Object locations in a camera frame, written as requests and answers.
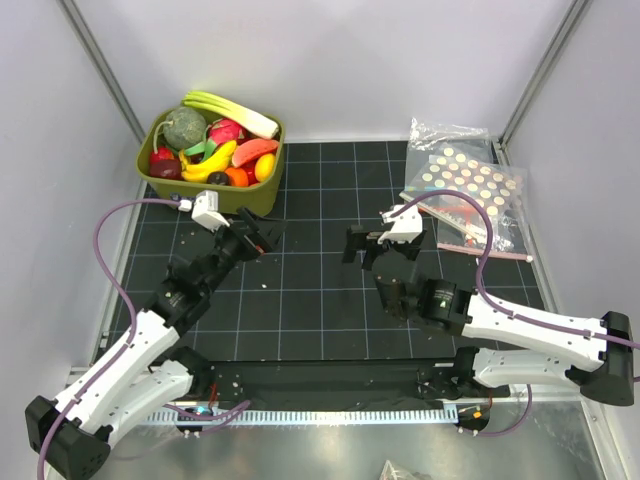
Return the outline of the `yellow banana bunch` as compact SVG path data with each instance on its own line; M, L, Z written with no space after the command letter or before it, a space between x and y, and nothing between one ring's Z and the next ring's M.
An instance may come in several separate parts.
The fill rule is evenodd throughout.
M187 182L206 183L208 177L215 172L224 172L231 164L232 154L238 144L236 140L228 141L217 148L208 158L194 164L185 150L180 150L178 158L182 167L182 178Z

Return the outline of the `pink dragon fruit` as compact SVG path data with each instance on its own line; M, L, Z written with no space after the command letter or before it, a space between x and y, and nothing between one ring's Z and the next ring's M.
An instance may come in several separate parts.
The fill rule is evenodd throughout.
M246 130L240 124L231 119L220 118L210 125L207 140L218 147L232 140L241 144L247 137Z

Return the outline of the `dark red apple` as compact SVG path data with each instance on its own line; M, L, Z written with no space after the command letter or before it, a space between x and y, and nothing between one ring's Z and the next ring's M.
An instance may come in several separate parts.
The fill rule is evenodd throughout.
M182 164L175 159L161 159L150 164L149 175L154 178L180 181L183 179Z

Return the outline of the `dotted zip top bag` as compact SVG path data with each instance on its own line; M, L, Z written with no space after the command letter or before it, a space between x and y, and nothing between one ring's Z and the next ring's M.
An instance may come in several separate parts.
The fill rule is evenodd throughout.
M458 191L483 207L495 227L514 226L525 183L524 170L494 163L489 150L444 142L428 150L408 150L400 196L410 201L430 191Z

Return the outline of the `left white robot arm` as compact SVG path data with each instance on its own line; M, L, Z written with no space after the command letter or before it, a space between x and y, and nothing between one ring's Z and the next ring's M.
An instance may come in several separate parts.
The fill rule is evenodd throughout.
M270 253L286 228L246 207L226 218L207 196L171 200L213 237L211 249L190 262L172 262L142 308L136 308L110 269L103 271L127 307L129 325L78 380L54 398L34 398L25 410L36 476L55 471L64 479L89 479L113 448L149 414L173 409L186 396L200 400L212 386L206 359L189 347L177 349L159 369L143 371L197 323L211 297L240 262Z

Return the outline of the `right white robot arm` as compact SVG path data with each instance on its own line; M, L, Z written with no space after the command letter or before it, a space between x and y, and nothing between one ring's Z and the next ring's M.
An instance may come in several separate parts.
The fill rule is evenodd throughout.
M458 353L450 372L457 393L547 384L575 387L605 405L633 405L633 340L626 315L563 316L430 279L416 263L423 236L410 232L400 239L390 230L353 225L346 231L342 260L351 263L363 253L362 267L372 274L382 309L394 321L425 332L511 345L504 354L488 349Z

